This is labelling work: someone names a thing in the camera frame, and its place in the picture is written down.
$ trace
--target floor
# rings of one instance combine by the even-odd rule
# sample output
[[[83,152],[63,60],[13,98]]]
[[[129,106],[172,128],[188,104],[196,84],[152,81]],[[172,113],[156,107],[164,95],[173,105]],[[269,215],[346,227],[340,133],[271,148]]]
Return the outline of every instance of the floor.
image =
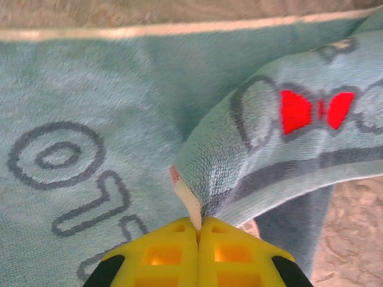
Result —
[[[383,0],[0,0],[0,29],[116,27],[302,15]],[[383,286],[383,176],[336,187],[315,260],[316,287]]]

